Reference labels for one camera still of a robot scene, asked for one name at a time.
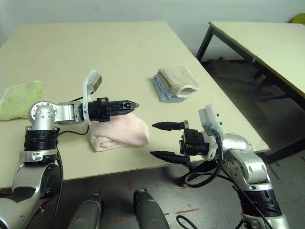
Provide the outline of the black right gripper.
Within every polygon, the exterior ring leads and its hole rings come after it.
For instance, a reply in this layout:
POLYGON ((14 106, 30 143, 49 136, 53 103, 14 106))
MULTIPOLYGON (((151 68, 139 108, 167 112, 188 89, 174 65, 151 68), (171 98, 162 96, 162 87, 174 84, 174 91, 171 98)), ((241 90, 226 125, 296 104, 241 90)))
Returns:
POLYGON ((158 159, 191 167, 190 156, 202 156, 208 153, 209 143, 204 141, 202 132, 189 128, 188 121, 158 122, 153 124, 152 127, 165 131, 183 130, 183 135, 179 141, 181 155, 168 151, 151 151, 150 154, 158 159))

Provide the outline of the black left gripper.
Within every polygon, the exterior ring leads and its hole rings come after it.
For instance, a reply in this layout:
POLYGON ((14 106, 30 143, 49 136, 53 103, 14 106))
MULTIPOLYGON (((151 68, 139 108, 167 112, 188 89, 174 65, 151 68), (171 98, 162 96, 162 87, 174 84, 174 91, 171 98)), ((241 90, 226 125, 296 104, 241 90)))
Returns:
POLYGON ((88 102, 88 115, 90 121, 109 122, 110 116, 127 115, 134 111, 139 104, 129 100, 111 101, 111 109, 108 111, 109 99, 97 98, 88 102))

